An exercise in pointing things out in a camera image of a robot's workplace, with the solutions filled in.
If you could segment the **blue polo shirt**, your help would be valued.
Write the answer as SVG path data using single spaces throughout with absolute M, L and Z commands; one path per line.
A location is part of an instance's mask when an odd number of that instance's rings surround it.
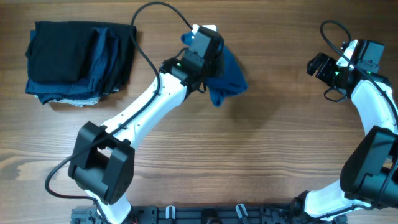
M 225 98 L 239 95 L 248 88 L 243 72 L 233 53 L 225 46 L 223 37 L 221 45 L 223 59 L 215 67 L 216 74 L 205 78 L 205 86 L 210 89 L 210 98 L 215 107 L 220 107 Z

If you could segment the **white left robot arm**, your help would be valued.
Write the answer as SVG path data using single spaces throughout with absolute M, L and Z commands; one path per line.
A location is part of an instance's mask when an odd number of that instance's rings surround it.
M 186 49 L 165 60 L 152 85 L 101 126 L 87 122 L 78 132 L 68 176 L 96 205 L 101 223 L 127 223 L 132 210 L 126 190 L 134 175 L 135 150 L 152 128 L 181 105 L 208 77 L 223 71 L 223 53 Z

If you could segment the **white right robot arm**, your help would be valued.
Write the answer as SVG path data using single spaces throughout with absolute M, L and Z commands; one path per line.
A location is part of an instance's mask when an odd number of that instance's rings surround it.
M 340 178 L 294 198 L 289 217 L 327 222 L 355 210 L 397 208 L 397 110 L 388 79 L 368 71 L 367 80 L 354 65 L 341 65 L 324 53 L 308 62 L 307 72 L 348 94 L 365 137 L 344 164 Z

